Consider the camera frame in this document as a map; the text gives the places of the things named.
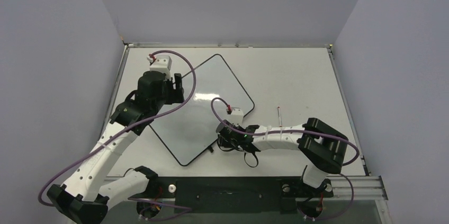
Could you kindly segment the white whiteboard black frame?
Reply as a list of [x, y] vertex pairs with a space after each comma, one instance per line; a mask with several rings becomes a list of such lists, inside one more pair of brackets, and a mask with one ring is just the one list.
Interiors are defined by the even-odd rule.
[[156, 119], [150, 127], [181, 166], [189, 165], [217, 139], [219, 125], [210, 103], [220, 97], [248, 115], [255, 103], [224, 57], [215, 54], [195, 68], [193, 96], [179, 110]]

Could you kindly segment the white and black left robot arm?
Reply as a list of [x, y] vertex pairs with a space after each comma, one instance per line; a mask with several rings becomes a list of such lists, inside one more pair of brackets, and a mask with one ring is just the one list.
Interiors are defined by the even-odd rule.
[[48, 189], [47, 197], [56, 209], [75, 223], [101, 223], [111, 208], [131, 196], [154, 196], [158, 175], [148, 167], [133, 168], [109, 184], [104, 180], [163, 105], [180, 105], [184, 101], [181, 74], [171, 78], [158, 71], [145, 72], [137, 89], [116, 107], [89, 157], [62, 184]]

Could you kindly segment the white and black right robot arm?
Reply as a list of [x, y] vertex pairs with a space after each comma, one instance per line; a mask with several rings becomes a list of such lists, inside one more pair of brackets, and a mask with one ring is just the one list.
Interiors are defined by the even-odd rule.
[[305, 166], [297, 190], [305, 197], [317, 196], [328, 188], [329, 174], [340, 174], [348, 146], [348, 138], [317, 118], [309, 118], [301, 126], [245, 128], [224, 121], [216, 129], [218, 143], [251, 154], [266, 150], [297, 150], [309, 163]]

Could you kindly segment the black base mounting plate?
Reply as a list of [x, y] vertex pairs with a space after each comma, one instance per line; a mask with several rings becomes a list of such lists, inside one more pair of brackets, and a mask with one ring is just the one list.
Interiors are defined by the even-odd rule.
[[332, 198], [332, 190], [313, 189], [299, 176], [158, 177], [140, 194], [174, 199], [193, 213], [295, 213], [302, 201]]

